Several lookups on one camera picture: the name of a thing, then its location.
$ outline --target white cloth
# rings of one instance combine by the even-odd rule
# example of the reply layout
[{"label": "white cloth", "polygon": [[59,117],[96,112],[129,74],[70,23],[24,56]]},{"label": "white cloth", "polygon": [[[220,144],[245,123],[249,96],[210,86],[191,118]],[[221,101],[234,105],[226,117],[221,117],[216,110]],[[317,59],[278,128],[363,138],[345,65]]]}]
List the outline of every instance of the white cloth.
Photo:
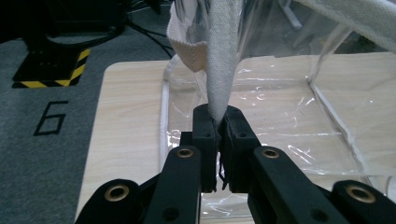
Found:
[{"label": "white cloth", "polygon": [[214,0],[209,12],[207,48],[207,100],[209,113],[222,121],[233,86],[238,49],[238,25],[242,0]]}]

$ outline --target black cable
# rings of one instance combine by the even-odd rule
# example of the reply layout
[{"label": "black cable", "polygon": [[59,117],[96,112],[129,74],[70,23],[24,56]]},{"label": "black cable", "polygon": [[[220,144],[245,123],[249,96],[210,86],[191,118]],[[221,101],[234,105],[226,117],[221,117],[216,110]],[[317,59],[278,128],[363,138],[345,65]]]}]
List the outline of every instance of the black cable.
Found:
[{"label": "black cable", "polygon": [[127,25],[129,27],[131,27],[132,29],[136,30],[137,32],[139,32],[142,35],[145,35],[146,37],[148,37],[149,39],[151,39],[152,41],[154,41],[154,43],[156,43],[158,46],[161,47],[161,49],[163,49],[163,51],[165,51],[165,53],[169,56],[169,58],[172,58],[172,54],[167,50],[167,49],[172,49],[170,47],[167,47],[165,45],[163,45],[160,41],[158,41],[156,38],[152,37],[146,29],[143,29],[142,27],[134,24],[132,21],[127,21]]}]

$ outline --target transparent plastic sheet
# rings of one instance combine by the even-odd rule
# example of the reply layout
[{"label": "transparent plastic sheet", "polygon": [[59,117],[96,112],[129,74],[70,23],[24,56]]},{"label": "transparent plastic sheet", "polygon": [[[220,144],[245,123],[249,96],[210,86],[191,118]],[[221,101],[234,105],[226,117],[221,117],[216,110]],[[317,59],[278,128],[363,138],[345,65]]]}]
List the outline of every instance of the transparent plastic sheet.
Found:
[{"label": "transparent plastic sheet", "polygon": [[[197,3],[188,11],[186,1],[175,2],[191,44],[207,38],[210,6]],[[333,54],[351,31],[298,3],[292,8],[301,29],[273,1],[244,2],[229,105],[243,111],[263,145],[283,149],[314,183],[331,189],[359,180],[395,200],[395,55]],[[164,73],[161,164],[205,103],[205,71],[193,73],[174,58]],[[204,194],[201,212],[207,222],[250,217],[247,195],[228,190]]]}]

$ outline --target black equipment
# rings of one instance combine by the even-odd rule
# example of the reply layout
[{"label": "black equipment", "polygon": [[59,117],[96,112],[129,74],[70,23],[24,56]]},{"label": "black equipment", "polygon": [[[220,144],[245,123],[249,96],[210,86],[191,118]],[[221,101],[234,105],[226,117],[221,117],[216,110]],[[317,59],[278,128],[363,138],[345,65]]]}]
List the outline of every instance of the black equipment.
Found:
[{"label": "black equipment", "polygon": [[100,187],[76,221],[83,223],[198,223],[201,192],[216,190],[216,162],[223,188],[247,193],[255,223],[396,223],[396,204],[357,181],[313,184],[282,150],[263,147],[238,108],[228,106],[220,127],[207,105],[193,111],[160,174],[138,186],[116,179]]}]

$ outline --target black number on floor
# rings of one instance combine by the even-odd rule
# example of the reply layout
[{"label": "black number on floor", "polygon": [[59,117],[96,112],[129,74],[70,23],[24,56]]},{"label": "black number on floor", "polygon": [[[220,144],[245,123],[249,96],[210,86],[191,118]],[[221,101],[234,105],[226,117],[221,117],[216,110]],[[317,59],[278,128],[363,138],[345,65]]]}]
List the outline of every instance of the black number on floor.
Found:
[{"label": "black number on floor", "polygon": [[52,105],[67,105],[67,103],[68,101],[49,102],[40,122],[38,122],[34,136],[58,134],[62,129],[62,124],[64,123],[64,117],[66,117],[66,114],[48,115],[48,113]]}]

